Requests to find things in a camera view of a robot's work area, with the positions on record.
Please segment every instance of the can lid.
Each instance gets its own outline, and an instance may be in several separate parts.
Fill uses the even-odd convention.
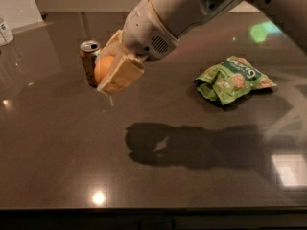
[[[86,52],[94,52],[96,50],[99,50],[101,47],[102,44],[97,40],[88,40],[80,45],[80,48]]]

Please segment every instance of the aluminum can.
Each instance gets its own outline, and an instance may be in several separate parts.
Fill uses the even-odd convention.
[[[95,81],[94,69],[96,65],[96,58],[101,50],[101,43],[97,40],[88,40],[80,46],[80,56],[83,61],[83,67],[86,73],[87,82],[92,87],[97,87]]]
[[[13,34],[7,22],[0,17],[0,46],[13,42]]]

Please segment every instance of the green snack bag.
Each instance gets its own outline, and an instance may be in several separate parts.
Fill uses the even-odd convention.
[[[276,86],[269,77],[240,57],[211,66],[195,79],[199,92],[210,101],[230,104],[251,90]]]

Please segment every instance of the glossy table surface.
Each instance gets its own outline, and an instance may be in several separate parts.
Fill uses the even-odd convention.
[[[293,42],[256,43],[260,13],[224,15],[112,104],[86,83],[79,46],[106,44],[125,17],[49,13],[0,47],[0,208],[307,206],[307,57]],[[232,55],[278,88],[205,100],[194,78]]]

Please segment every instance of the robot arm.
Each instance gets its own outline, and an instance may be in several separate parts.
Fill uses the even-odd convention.
[[[114,60],[111,73],[102,80],[98,90],[116,93],[126,88],[141,75],[142,61],[165,58],[175,50],[184,34],[228,12],[241,1],[142,0],[128,15],[123,30],[117,32],[105,47],[105,55],[120,53],[122,57]],[[260,9],[307,53],[307,0],[245,1]],[[127,59],[127,54],[134,59]]]

